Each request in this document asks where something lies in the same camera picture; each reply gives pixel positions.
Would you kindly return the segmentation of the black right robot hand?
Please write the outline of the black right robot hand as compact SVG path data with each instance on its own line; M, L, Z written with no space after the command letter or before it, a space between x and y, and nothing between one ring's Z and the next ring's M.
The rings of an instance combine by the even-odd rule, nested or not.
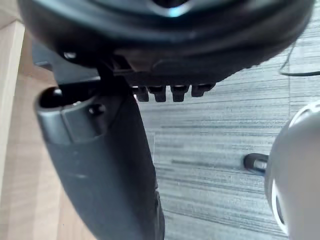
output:
M156 170L137 103L202 97L286 49L313 0L20 0L56 87L35 100L54 168L98 240L162 240Z

